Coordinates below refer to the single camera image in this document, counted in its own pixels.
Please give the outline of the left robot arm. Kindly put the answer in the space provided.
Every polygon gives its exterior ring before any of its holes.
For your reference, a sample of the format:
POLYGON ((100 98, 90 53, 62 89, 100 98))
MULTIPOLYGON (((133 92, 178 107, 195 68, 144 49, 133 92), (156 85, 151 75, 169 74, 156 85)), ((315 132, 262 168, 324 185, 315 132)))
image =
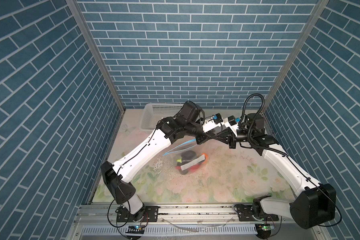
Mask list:
POLYGON ((131 215, 138 215, 145 207, 131 181, 153 157, 185 136, 205 137, 202 108, 187 101, 173 116, 158 121, 153 132, 134 150, 114 163, 101 165, 103 181, 118 205, 131 215))

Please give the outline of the dark toy eggplant green stem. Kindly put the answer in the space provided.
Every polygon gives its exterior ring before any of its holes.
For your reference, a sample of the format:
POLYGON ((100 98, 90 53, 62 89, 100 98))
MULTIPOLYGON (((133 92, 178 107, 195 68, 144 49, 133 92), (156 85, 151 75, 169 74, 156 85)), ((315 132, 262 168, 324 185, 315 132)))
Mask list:
POLYGON ((188 159, 186 158, 180 158, 180 159, 177 159, 176 160, 176 163, 177 163, 177 166, 182 166, 182 165, 185 165, 189 162, 188 159))

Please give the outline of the red toy chili pepper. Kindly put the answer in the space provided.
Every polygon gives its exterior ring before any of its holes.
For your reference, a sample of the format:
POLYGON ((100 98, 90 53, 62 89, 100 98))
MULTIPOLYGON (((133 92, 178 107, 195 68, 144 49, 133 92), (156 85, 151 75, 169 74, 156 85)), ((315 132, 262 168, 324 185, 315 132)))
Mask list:
POLYGON ((176 166, 176 169, 180 172, 181 175, 186 175, 188 173, 193 173, 195 172, 196 170, 198 170, 200 167, 202 166, 202 164, 197 164, 197 165, 194 165, 188 169, 184 169, 182 170, 181 169, 181 166, 176 166))

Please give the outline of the clear zip bag blue zipper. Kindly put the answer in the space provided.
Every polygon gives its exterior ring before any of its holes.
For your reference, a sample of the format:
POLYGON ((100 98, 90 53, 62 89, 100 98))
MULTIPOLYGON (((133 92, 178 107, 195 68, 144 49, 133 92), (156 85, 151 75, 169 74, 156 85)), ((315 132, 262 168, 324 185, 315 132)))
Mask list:
POLYGON ((195 138, 183 143, 176 143, 169 147, 163 155, 181 175, 196 172, 207 163, 208 155, 202 145, 198 145, 195 138))

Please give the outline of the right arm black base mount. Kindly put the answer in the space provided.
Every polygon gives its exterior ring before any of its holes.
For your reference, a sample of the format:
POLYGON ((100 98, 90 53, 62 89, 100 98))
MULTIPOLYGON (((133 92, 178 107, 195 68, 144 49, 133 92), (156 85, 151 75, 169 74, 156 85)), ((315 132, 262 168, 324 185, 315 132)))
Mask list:
POLYGON ((254 208, 253 205, 235 204, 233 209, 237 213, 240 222, 270 221, 273 223, 280 220, 279 216, 265 214, 258 207, 254 208))

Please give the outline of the black toy avocado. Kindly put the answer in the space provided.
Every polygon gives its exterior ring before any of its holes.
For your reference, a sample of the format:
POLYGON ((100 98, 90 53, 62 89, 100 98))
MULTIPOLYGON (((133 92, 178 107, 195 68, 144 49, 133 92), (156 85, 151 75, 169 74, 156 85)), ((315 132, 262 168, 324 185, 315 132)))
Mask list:
POLYGON ((181 158, 186 158, 189 161, 192 161, 197 158, 197 154, 194 151, 186 151, 181 154, 181 158))

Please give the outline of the orange toy tangerine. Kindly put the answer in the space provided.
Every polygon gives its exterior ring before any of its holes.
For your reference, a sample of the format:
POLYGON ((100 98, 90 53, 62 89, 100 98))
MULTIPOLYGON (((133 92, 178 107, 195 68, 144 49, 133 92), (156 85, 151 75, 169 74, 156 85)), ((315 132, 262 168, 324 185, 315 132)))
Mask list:
POLYGON ((201 161, 201 164, 204 164, 208 160, 208 155, 203 153, 204 159, 201 161))

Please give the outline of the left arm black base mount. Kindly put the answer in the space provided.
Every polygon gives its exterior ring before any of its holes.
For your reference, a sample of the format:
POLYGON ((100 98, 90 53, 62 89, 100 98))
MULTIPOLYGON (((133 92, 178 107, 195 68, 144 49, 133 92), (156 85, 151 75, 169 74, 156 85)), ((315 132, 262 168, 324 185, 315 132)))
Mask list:
POLYGON ((128 208, 122 206, 117 215, 118 223, 125 222, 157 222, 159 214, 158 206, 145 206, 136 212, 135 214, 131 214, 128 208))

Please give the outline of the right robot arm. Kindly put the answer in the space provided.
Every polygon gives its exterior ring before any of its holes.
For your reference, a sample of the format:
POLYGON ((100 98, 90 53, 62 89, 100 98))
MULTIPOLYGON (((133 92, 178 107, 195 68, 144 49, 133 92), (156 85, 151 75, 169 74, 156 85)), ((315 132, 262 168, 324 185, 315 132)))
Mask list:
POLYGON ((265 133, 265 129, 258 129, 256 124, 263 122, 263 118, 255 114, 251 114, 241 127, 233 116, 224 119, 229 143, 249 143, 252 149, 277 169, 295 194, 293 201, 277 200, 270 196, 254 199, 254 218, 261 219, 264 215, 287 217, 303 229, 332 221, 337 209, 336 190, 330 184, 322 184, 300 167, 273 136, 265 133))

